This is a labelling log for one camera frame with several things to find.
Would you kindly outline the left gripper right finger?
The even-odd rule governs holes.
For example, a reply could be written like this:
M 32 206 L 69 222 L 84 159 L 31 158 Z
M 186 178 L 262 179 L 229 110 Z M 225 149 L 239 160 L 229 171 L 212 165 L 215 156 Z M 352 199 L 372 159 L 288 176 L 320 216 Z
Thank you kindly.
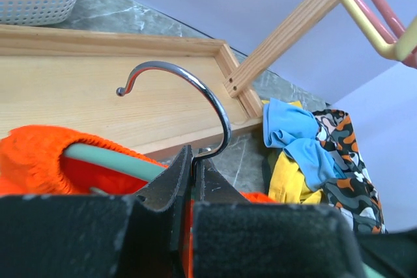
M 249 204 L 218 171 L 210 158 L 195 161 L 195 204 Z

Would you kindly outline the orange shorts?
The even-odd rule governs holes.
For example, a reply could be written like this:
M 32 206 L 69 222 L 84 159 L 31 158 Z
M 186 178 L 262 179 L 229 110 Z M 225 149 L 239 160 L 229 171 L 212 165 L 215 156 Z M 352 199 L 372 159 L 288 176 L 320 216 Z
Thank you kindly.
M 192 255 L 189 186 L 167 210 L 135 193 L 147 185 L 84 161 L 63 158 L 75 143 L 146 158 L 95 135 L 23 126 L 1 140 L 2 277 L 272 277 L 261 244 L 229 236 Z

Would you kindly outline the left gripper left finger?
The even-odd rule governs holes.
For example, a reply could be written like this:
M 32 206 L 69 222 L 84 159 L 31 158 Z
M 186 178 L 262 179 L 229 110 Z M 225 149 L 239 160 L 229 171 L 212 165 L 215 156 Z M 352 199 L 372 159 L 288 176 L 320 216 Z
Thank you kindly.
M 150 210 L 167 210 L 180 191 L 189 186 L 191 162 L 192 148 L 183 146 L 168 168 L 135 193 L 136 198 Z

